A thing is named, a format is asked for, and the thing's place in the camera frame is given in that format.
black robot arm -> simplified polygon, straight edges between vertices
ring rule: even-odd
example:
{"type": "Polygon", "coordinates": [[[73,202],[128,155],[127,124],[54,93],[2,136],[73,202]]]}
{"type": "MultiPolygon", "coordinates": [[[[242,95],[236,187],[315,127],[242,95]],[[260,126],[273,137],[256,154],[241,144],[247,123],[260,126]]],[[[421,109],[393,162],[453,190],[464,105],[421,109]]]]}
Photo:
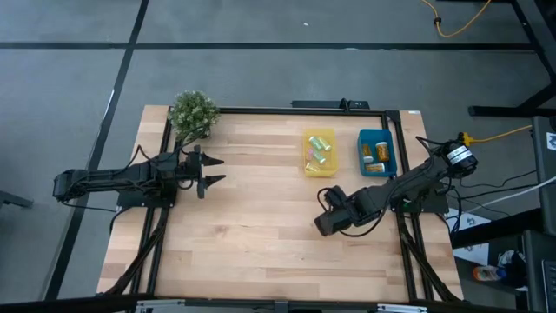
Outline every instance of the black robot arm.
{"type": "Polygon", "coordinates": [[[391,203],[426,196],[434,192],[431,188],[442,178],[467,176],[477,166],[477,160],[460,140],[427,150],[430,157],[423,164],[381,186],[365,187],[351,196],[346,196],[339,186],[328,190],[324,199],[331,209],[314,220],[320,233],[330,236],[351,225],[362,226],[377,219],[391,203]]]}
{"type": "Polygon", "coordinates": [[[173,203],[179,182],[197,182],[197,195],[204,198],[204,191],[224,175],[202,176],[202,165],[224,163],[201,153],[201,147],[187,153],[179,162],[179,153],[162,153],[148,161],[116,170],[66,170],[54,179],[52,196],[68,202],[90,192],[118,191],[118,205],[158,206],[160,202],[173,203]]]}

yellow bin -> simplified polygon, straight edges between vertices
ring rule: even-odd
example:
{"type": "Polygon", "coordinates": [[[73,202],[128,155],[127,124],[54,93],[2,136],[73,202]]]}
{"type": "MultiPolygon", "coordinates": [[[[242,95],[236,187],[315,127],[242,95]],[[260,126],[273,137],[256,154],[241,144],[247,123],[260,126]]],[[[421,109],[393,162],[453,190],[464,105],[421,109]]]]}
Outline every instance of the yellow bin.
{"type": "Polygon", "coordinates": [[[308,177],[325,177],[332,176],[338,170],[338,155],[336,153],[336,137],[334,135],[334,129],[310,129],[303,131],[303,169],[305,170],[305,176],[308,177]],[[329,151],[317,150],[310,142],[310,137],[320,137],[324,139],[332,149],[329,151]],[[308,151],[313,149],[318,151],[326,161],[323,164],[312,157],[308,160],[308,151]],[[307,163],[310,163],[311,168],[317,169],[317,171],[312,171],[307,169],[307,163]]]}

blue bin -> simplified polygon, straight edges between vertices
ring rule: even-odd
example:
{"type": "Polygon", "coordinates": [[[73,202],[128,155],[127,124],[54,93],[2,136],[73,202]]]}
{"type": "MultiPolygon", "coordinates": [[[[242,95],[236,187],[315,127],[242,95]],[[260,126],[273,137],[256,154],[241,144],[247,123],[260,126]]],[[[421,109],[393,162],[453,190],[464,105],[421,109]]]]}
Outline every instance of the blue bin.
{"type": "Polygon", "coordinates": [[[380,176],[389,177],[396,175],[398,172],[398,165],[396,163],[396,155],[394,153],[394,144],[392,143],[392,133],[390,130],[361,130],[359,132],[359,137],[357,138],[357,150],[359,151],[359,168],[363,176],[380,176]],[[374,161],[373,163],[378,163],[378,157],[376,155],[377,143],[386,142],[388,143],[388,152],[390,153],[390,161],[384,163],[385,172],[370,172],[365,170],[365,164],[363,163],[363,148],[364,143],[368,144],[373,153],[374,161]]]}

wooden tabletop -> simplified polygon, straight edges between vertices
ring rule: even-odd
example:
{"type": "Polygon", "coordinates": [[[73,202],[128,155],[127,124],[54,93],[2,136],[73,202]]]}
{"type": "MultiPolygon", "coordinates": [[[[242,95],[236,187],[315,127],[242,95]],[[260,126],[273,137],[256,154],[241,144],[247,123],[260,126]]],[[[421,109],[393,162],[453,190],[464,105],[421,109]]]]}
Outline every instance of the wooden tabletop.
{"type": "MultiPolygon", "coordinates": [[[[160,149],[167,112],[168,106],[145,106],[136,145],[150,156],[160,149]]],[[[413,168],[427,158],[414,140],[415,136],[424,137],[425,130],[419,111],[401,111],[400,115],[413,168]]],[[[361,175],[355,145],[360,129],[380,128],[378,117],[222,115],[211,137],[198,143],[209,156],[226,162],[205,168],[204,174],[227,177],[211,186],[203,200],[197,199],[195,188],[178,193],[169,214],[155,294],[407,301],[393,213],[388,212],[371,234],[361,238],[322,237],[313,223],[322,213],[316,202],[319,189],[338,184],[350,194],[386,182],[385,178],[361,175]],[[340,169],[333,177],[304,176],[301,135],[307,128],[334,128],[340,169]]],[[[394,125],[390,123],[389,128],[399,161],[394,125]]],[[[145,212],[134,208],[116,219],[98,291],[111,287],[135,257],[145,212]]],[[[432,214],[422,214],[420,223],[428,261],[461,297],[446,225],[432,214]]],[[[360,233],[368,226],[347,232],[360,233]]],[[[140,291],[146,290],[150,260],[145,264],[140,291]]],[[[418,295],[423,297],[418,268],[414,261],[418,295]]]]}

potted plant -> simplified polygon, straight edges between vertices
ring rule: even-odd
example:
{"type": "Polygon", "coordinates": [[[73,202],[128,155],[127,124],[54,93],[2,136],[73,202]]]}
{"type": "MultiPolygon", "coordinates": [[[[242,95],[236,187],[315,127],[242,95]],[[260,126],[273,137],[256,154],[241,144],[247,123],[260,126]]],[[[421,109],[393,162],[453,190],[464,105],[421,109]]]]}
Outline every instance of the potted plant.
{"type": "Polygon", "coordinates": [[[220,112],[214,102],[200,91],[184,91],[176,96],[174,109],[169,113],[169,121],[174,127],[177,139],[187,137],[207,138],[210,126],[218,122],[220,112]]]}

